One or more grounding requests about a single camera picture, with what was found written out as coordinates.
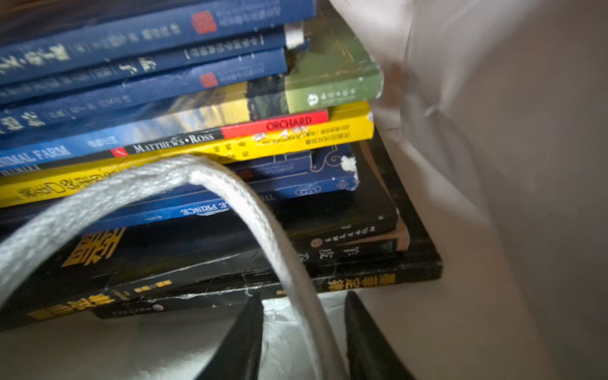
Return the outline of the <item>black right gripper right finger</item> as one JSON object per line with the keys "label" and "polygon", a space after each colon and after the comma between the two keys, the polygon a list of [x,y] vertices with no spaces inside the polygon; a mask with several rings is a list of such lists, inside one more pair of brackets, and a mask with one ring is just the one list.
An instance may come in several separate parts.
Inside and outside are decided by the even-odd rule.
{"label": "black right gripper right finger", "polygon": [[409,379],[415,377],[398,358],[358,294],[345,300],[348,369],[351,379]]}

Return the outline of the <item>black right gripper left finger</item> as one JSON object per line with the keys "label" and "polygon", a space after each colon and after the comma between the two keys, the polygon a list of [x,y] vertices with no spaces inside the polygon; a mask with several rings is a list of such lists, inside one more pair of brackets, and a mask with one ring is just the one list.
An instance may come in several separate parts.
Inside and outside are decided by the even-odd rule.
{"label": "black right gripper left finger", "polygon": [[248,299],[207,366],[196,379],[258,379],[264,307],[259,294]]}

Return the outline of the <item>beige canvas tote bag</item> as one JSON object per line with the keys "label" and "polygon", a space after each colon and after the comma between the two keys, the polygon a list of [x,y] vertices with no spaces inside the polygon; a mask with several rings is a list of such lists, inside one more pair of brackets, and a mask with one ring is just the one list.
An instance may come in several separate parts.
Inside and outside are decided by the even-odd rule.
{"label": "beige canvas tote bag", "polygon": [[359,295],[419,379],[607,377],[605,1],[336,1],[443,258]]}

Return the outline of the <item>navy blue book top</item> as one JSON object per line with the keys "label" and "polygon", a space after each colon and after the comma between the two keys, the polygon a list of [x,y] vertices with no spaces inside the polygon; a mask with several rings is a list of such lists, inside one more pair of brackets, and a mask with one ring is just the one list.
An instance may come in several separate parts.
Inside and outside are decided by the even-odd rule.
{"label": "navy blue book top", "polygon": [[1,83],[300,22],[315,14],[313,1],[3,1]]}

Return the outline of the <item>navy blue book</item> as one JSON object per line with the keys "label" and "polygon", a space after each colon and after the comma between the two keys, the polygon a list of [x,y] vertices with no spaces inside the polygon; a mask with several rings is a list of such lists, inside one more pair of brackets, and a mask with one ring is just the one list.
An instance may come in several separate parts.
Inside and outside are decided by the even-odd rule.
{"label": "navy blue book", "polygon": [[282,74],[287,69],[285,49],[279,47],[17,105],[1,111],[1,137]]}
{"label": "navy blue book", "polygon": [[294,49],[305,44],[303,22],[268,28],[232,38],[131,57],[26,82],[2,85],[1,104],[12,105],[53,94],[69,93],[126,79],[152,75],[196,64],[211,63],[274,48]]}
{"label": "navy blue book", "polygon": [[315,14],[313,1],[3,1],[1,83],[300,22]]}

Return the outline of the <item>bottom black book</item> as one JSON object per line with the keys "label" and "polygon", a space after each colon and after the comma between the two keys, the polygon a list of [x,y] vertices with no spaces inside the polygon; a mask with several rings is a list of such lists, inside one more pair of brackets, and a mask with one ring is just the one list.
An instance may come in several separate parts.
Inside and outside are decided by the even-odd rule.
{"label": "bottom black book", "polygon": [[[359,187],[273,205],[319,293],[437,280],[443,261],[379,136],[354,148]],[[242,305],[286,292],[261,250],[182,270],[180,287],[101,307],[101,319]]]}

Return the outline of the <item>black book yellow characters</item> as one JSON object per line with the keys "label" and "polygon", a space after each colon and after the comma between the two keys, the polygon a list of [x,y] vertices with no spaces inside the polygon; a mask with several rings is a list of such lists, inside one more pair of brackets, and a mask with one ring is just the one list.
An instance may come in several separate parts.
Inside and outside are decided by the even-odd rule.
{"label": "black book yellow characters", "polygon": [[[337,173],[270,209],[305,262],[397,227],[397,208],[361,149],[356,176]],[[231,210],[83,235],[46,261],[1,310],[2,329],[90,310],[108,310],[204,280],[270,269],[245,223]]]}

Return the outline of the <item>blue Prince book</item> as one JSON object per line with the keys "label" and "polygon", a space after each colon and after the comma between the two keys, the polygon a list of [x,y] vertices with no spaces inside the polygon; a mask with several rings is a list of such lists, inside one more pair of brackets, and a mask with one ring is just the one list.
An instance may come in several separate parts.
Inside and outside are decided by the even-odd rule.
{"label": "blue Prince book", "polygon": [[[229,164],[265,202],[287,200],[339,190],[359,184],[351,146],[340,144],[298,153]],[[87,227],[83,233],[156,223],[193,215],[214,215],[230,209],[228,203],[199,185],[183,185],[122,207]]]}

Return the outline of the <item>yellow spine book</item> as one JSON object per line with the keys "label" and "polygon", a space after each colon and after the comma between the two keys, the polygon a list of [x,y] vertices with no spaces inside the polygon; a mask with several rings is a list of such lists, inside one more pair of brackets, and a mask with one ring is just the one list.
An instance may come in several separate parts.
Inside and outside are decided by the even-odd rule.
{"label": "yellow spine book", "polygon": [[210,134],[182,134],[172,139],[126,147],[122,158],[106,158],[4,177],[1,180],[1,207],[13,207],[72,196],[91,185],[131,167],[143,166],[178,155],[202,155],[228,164],[272,155],[283,155],[373,136],[370,105],[357,102],[329,110],[325,123],[258,132],[250,136],[210,141]]}

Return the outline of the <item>Orchard black red book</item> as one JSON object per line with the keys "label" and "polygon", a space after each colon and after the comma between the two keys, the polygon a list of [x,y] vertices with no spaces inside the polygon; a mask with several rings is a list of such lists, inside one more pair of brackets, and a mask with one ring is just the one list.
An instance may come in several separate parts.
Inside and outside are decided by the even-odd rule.
{"label": "Orchard black red book", "polygon": [[328,120],[329,111],[323,109],[217,128],[165,128],[147,120],[142,126],[128,123],[97,131],[25,136],[19,141],[6,139],[1,142],[1,175],[9,177],[106,158],[124,158],[172,147],[309,127]]}

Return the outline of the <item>Animal Farm book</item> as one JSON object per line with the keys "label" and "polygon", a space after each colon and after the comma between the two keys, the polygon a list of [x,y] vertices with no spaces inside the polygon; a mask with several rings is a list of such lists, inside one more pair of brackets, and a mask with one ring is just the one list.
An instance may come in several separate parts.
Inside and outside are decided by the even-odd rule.
{"label": "Animal Farm book", "polygon": [[302,47],[293,51],[285,49],[288,69],[282,74],[33,130],[9,140],[54,136],[59,132],[97,131],[130,123],[142,126],[147,120],[165,128],[217,128],[328,110],[380,97],[383,73],[338,13],[321,7],[307,26],[307,32],[309,39]]}

